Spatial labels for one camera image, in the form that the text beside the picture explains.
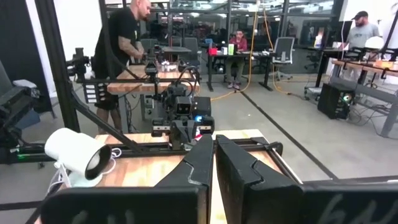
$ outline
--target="black panel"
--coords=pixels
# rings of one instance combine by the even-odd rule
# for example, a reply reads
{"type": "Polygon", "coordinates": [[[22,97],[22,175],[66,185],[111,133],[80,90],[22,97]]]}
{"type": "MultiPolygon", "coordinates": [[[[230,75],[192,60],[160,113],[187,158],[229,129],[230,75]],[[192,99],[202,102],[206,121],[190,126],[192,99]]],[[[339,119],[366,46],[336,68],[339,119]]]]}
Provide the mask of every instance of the black panel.
{"type": "Polygon", "coordinates": [[[305,184],[297,223],[398,223],[396,184],[305,184]]]}
{"type": "Polygon", "coordinates": [[[0,1],[0,60],[11,81],[26,79],[43,95],[37,112],[51,111],[42,62],[25,0],[0,1]]]}
{"type": "Polygon", "coordinates": [[[216,140],[218,183],[228,223],[295,223],[301,187],[225,136],[216,140]]]}
{"type": "Polygon", "coordinates": [[[207,223],[210,223],[213,180],[213,139],[205,134],[177,167],[155,187],[202,186],[207,191],[207,223]]]}
{"type": "Polygon", "coordinates": [[[49,197],[42,224],[206,223],[203,187],[107,187],[61,190],[49,197]]]}

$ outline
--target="black shorts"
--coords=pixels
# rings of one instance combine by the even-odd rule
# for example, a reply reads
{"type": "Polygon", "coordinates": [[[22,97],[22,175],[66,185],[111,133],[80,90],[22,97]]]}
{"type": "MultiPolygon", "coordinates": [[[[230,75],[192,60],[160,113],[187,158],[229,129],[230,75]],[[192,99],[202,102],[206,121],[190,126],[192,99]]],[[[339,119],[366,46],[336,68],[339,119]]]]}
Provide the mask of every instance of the black shorts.
{"type": "MultiPolygon", "coordinates": [[[[107,74],[107,72],[95,72],[95,77],[101,78],[101,79],[107,78],[108,74],[107,74]]],[[[105,96],[101,98],[100,102],[95,103],[94,106],[96,106],[97,108],[100,108],[103,110],[109,110],[109,111],[115,110],[116,108],[118,108],[119,107],[119,96],[110,94],[108,91],[106,91],[106,87],[105,87],[104,92],[105,92],[105,96]]]]}

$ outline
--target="window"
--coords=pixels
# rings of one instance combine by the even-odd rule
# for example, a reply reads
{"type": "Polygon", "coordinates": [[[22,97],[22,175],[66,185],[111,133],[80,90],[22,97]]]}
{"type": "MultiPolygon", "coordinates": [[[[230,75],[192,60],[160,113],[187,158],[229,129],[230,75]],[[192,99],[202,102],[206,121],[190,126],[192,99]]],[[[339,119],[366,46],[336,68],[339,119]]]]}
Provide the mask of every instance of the window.
{"type": "Polygon", "coordinates": [[[294,37],[295,44],[313,46],[315,39],[323,36],[329,22],[328,17],[289,16],[285,36],[294,37]]]}
{"type": "Polygon", "coordinates": [[[226,39],[226,14],[212,13],[174,13],[173,14],[173,36],[196,37],[199,42],[205,39],[213,39],[221,42],[226,39]]]}
{"type": "MultiPolygon", "coordinates": [[[[253,34],[254,16],[249,14],[233,15],[231,18],[231,28],[229,38],[231,38],[236,30],[241,29],[244,32],[245,37],[248,40],[248,44],[251,45],[252,34],[253,34]]],[[[259,16],[257,20],[257,32],[254,35],[254,48],[257,50],[264,50],[269,48],[268,34],[270,35],[271,41],[275,44],[278,38],[278,28],[280,25],[279,16],[268,16],[267,25],[264,21],[264,16],[259,16]]]]}
{"type": "Polygon", "coordinates": [[[233,1],[232,2],[232,11],[241,11],[241,12],[262,12],[263,9],[266,10],[267,13],[282,13],[283,8],[283,0],[260,0],[260,5],[257,7],[256,0],[248,0],[248,1],[233,1]]]}
{"type": "Polygon", "coordinates": [[[139,33],[141,39],[157,39],[167,45],[167,12],[152,12],[147,22],[140,22],[139,33]]]}
{"type": "Polygon", "coordinates": [[[291,0],[289,13],[292,14],[331,14],[334,0],[291,0]]]}
{"type": "Polygon", "coordinates": [[[172,9],[182,10],[204,10],[204,11],[227,11],[227,0],[212,0],[212,1],[184,1],[171,0],[170,7],[172,9]]]}

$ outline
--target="black cap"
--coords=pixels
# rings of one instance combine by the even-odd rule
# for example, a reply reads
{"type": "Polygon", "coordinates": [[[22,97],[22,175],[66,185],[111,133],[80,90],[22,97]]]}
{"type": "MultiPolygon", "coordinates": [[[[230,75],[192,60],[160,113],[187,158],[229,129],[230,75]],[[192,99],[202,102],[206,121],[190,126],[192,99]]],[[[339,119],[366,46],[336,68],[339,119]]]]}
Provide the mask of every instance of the black cap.
{"type": "Polygon", "coordinates": [[[369,16],[369,14],[368,14],[368,12],[366,12],[366,11],[361,11],[361,12],[359,12],[359,13],[357,13],[356,15],[355,15],[355,17],[354,18],[352,18],[351,20],[358,20],[359,18],[361,18],[361,17],[368,17],[369,16]]]}

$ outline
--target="table leg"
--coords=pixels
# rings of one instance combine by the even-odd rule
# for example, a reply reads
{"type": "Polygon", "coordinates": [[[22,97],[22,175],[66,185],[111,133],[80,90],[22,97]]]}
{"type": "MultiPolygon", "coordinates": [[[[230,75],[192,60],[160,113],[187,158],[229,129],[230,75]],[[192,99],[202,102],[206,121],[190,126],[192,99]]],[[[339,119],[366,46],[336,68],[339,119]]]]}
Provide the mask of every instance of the table leg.
{"type": "Polygon", "coordinates": [[[383,128],[381,129],[380,135],[382,137],[388,138],[393,125],[397,122],[398,117],[398,103],[391,105],[390,112],[387,115],[387,119],[384,122],[383,128]]]}
{"type": "Polygon", "coordinates": [[[269,78],[269,67],[271,65],[271,59],[267,57],[267,68],[266,68],[266,74],[264,75],[264,82],[259,82],[259,84],[266,88],[268,91],[274,91],[271,87],[268,86],[268,78],[269,78]]]}
{"type": "Polygon", "coordinates": [[[211,85],[211,76],[212,76],[212,71],[213,68],[211,65],[213,64],[213,57],[210,54],[207,54],[207,72],[209,75],[209,79],[207,81],[207,87],[209,88],[210,91],[214,91],[213,86],[211,85]]]}
{"type": "Polygon", "coordinates": [[[123,134],[127,134],[129,132],[129,126],[127,121],[127,109],[126,109],[126,102],[124,99],[126,96],[124,94],[119,95],[119,110],[120,110],[120,119],[122,121],[122,132],[123,134]]]}
{"type": "Polygon", "coordinates": [[[321,63],[319,64],[317,82],[315,83],[315,87],[319,87],[321,85],[322,75],[324,74],[326,67],[328,66],[328,59],[329,57],[327,57],[324,53],[322,53],[321,63]]]}
{"type": "Polygon", "coordinates": [[[140,94],[139,95],[139,101],[140,101],[140,106],[141,106],[141,119],[145,121],[145,95],[140,94]]]}

